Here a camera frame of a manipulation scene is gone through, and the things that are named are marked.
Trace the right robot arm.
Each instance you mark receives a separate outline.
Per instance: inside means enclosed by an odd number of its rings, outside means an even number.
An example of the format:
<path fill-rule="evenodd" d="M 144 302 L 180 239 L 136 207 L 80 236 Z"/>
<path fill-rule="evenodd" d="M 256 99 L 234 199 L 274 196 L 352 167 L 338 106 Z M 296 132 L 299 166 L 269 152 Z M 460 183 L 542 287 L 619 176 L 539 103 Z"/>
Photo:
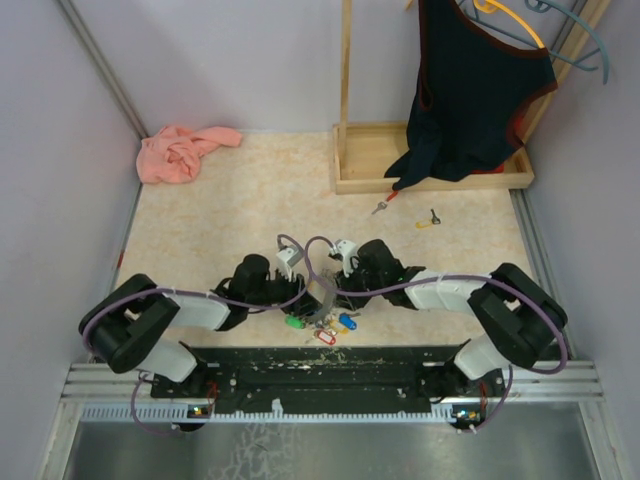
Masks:
<path fill-rule="evenodd" d="M 342 263 L 335 275 L 336 301 L 348 310 L 381 296 L 395 307 L 463 313 L 478 320 L 483 334 L 460 347 L 446 372 L 448 387 L 458 395 L 473 393 L 493 370 L 511 365 L 533 370 L 554 341 L 561 358 L 550 372 L 568 361 L 566 312 L 512 263 L 487 275 L 437 273 L 403 266 L 380 239 L 362 246 L 339 240 L 329 257 Z"/>

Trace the key with blue tag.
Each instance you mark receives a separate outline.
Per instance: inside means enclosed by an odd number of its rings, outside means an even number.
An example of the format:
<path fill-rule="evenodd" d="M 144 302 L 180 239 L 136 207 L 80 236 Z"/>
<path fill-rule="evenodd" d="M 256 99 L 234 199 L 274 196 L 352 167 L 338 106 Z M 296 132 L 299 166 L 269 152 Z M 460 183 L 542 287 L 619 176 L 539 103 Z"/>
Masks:
<path fill-rule="evenodd" d="M 348 314 L 341 313 L 338 317 L 339 323 L 350 331 L 357 329 L 357 322 Z"/>

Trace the key with yellow tag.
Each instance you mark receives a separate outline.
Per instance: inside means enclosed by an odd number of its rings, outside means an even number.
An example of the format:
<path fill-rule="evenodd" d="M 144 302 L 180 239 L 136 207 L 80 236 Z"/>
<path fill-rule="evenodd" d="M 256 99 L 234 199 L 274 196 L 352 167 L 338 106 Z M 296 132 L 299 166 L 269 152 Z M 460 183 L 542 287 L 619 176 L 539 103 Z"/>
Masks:
<path fill-rule="evenodd" d="M 430 217 L 415 223 L 416 229 L 426 229 L 432 226 L 440 225 L 441 219 L 438 217 L 434 209 L 430 210 Z"/>

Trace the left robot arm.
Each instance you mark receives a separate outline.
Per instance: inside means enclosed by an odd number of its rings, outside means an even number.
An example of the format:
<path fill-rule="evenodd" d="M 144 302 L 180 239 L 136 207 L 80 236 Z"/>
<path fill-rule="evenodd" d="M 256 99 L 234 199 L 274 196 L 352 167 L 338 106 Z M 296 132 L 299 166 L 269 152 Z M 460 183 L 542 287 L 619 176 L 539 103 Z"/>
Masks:
<path fill-rule="evenodd" d="M 251 313 L 269 310 L 299 319 L 317 313 L 321 303 L 293 271 L 301 259 L 299 249 L 283 247 L 272 270 L 266 257 L 249 254 L 208 292 L 161 288 L 147 275 L 135 274 L 82 318 L 79 333 L 87 350 L 113 372 L 157 373 L 194 397 L 206 389 L 208 373 L 188 347 L 163 340 L 164 332 L 188 326 L 227 332 Z"/>

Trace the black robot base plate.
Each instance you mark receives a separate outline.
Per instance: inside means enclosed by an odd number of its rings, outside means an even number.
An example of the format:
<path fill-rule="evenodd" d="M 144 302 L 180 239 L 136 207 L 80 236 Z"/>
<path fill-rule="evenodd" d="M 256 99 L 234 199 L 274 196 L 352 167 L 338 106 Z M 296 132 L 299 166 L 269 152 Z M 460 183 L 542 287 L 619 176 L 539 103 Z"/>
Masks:
<path fill-rule="evenodd" d="M 501 369 L 479 380 L 455 370 L 457 347 L 196 348 L 183 382 L 156 376 L 154 399 L 209 400 L 218 414 L 428 413 L 447 399 L 479 403 L 500 397 Z"/>

